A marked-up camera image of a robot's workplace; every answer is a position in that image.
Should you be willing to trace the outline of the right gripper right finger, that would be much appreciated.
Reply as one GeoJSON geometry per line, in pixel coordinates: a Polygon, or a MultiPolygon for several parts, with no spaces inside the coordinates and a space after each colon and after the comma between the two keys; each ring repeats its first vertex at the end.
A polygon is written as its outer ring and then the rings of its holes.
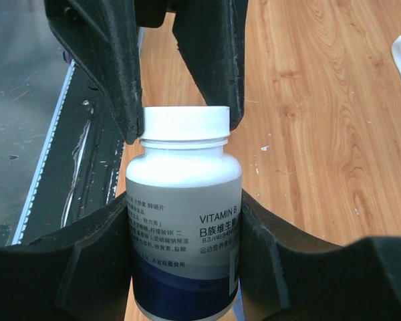
{"type": "Polygon", "coordinates": [[[401,320],[401,237],[339,246],[243,192],[240,256],[247,320],[401,320]]]}

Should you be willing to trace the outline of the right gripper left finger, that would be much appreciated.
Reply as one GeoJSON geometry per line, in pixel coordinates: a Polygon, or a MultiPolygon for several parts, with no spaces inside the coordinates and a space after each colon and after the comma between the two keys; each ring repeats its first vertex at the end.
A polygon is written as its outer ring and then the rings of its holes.
{"type": "Polygon", "coordinates": [[[67,227],[0,248],[0,320],[123,320],[131,275],[121,194],[67,227]]]}

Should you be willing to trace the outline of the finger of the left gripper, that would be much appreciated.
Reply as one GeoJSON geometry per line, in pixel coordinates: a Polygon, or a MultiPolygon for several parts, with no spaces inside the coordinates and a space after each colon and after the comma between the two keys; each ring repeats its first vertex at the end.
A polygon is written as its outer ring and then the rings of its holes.
{"type": "Polygon", "coordinates": [[[45,2],[49,27],[103,95],[127,144],[142,134],[134,1],[45,2]]]}
{"type": "Polygon", "coordinates": [[[208,106],[230,108],[230,129],[245,112],[245,26],[248,1],[177,1],[172,28],[208,106]]]}

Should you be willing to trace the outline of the white cap pill bottle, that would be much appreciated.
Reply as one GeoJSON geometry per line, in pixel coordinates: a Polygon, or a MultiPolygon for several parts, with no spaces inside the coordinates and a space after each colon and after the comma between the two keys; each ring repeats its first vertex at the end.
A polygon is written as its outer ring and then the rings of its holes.
{"type": "Polygon", "coordinates": [[[242,170],[226,106],[144,109],[126,168],[134,299],[151,320],[217,320],[239,288],[242,170]]]}

